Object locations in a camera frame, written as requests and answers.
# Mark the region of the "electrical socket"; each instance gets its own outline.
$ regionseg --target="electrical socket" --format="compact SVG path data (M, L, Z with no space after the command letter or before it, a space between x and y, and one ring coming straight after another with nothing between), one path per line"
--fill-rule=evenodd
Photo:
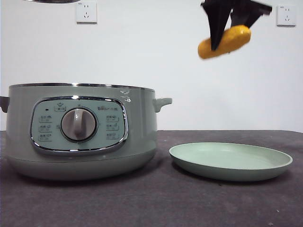
M76 5L76 22L82 23L97 23L97 2L96 1L81 1Z
M286 6L286 5L277 6L276 25L279 27L296 26L295 6Z

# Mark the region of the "cooker lid rim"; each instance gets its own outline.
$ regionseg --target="cooker lid rim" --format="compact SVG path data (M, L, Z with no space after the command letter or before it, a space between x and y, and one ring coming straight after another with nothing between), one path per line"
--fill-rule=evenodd
M28 84L14 84L9 88L15 87L113 87L113 88L131 88L141 89L146 91L155 92L154 89L147 87L125 86L125 85L113 85L113 84L89 84L89 83L28 83Z

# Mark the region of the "table surface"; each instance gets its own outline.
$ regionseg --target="table surface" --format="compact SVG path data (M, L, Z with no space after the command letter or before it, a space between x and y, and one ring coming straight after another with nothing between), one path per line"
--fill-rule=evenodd
M172 163L169 148L189 142L257 145L285 152L294 161L271 180L218 181ZM2 227L303 226L303 133L298 132L158 131L155 157L128 174L45 181L16 174L3 158L0 174Z

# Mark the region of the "silver knob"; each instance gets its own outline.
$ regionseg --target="silver knob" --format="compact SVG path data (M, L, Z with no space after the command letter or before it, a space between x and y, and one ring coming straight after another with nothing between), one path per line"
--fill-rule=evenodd
M62 118L61 128L69 139L85 140L93 134L96 128L96 120L88 110L73 109Z

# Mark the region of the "yellow object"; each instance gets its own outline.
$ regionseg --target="yellow object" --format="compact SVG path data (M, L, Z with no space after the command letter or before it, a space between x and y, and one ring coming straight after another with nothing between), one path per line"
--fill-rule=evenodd
M232 26L224 31L218 48L211 49L211 39L202 41L198 46L198 54L201 58L212 58L224 53L239 49L250 41L251 31L245 25Z

